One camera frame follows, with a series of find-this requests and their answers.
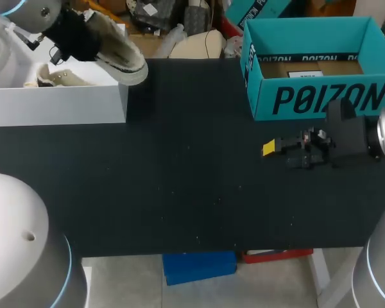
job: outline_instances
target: white plastic bag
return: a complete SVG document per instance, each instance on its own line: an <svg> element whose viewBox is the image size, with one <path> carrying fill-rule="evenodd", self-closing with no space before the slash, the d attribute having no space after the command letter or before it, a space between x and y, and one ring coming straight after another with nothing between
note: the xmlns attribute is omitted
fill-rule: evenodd
<svg viewBox="0 0 385 308"><path fill-rule="evenodd" d="M243 37L232 37L227 40L224 49L225 58L241 58L241 50L243 48Z"/></svg>
<svg viewBox="0 0 385 308"><path fill-rule="evenodd" d="M186 38L187 32L184 31L184 26L177 24L177 27L172 29L164 40L162 40L161 46L155 51L153 58L168 58L175 44Z"/></svg>

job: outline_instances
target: white box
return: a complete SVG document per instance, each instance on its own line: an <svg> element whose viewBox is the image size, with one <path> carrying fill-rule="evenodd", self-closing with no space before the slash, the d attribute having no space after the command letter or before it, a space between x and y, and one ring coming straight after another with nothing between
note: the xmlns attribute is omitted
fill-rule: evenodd
<svg viewBox="0 0 385 308"><path fill-rule="evenodd" d="M93 62L69 61L50 72L70 69L88 87L24 88L36 81L37 68L50 59L52 43L45 39L30 51L13 33L13 54L0 72L0 126L125 123L128 87L118 84Z"/></svg>

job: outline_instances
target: blue plastic crate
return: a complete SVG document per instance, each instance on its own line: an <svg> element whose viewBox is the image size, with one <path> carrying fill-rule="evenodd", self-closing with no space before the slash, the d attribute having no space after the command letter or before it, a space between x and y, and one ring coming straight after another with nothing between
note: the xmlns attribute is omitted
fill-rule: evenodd
<svg viewBox="0 0 385 308"><path fill-rule="evenodd" d="M174 253L162 256L167 285L234 274L234 252Z"/></svg>

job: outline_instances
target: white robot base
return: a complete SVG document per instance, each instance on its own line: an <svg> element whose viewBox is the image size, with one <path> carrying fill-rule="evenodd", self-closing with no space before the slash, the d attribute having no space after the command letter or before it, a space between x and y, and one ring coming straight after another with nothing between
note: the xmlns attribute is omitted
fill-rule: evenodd
<svg viewBox="0 0 385 308"><path fill-rule="evenodd" d="M0 175L0 308L83 308L87 283L38 194Z"/></svg>

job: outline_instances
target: red object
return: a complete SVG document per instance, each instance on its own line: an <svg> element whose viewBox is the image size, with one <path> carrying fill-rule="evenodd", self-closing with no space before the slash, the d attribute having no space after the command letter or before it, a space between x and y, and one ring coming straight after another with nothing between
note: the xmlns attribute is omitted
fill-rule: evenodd
<svg viewBox="0 0 385 308"><path fill-rule="evenodd" d="M314 253L313 249L297 249L297 250L287 250L280 253L266 253L258 255L247 255L243 252L243 260L245 263L260 263L260 262L269 262L269 261L278 261L304 257L306 255L312 255Z"/></svg>
<svg viewBox="0 0 385 308"><path fill-rule="evenodd" d="M224 33L228 38L234 36L243 36L243 32L238 29L238 27L234 26L230 21L223 16L221 18L221 32Z"/></svg>

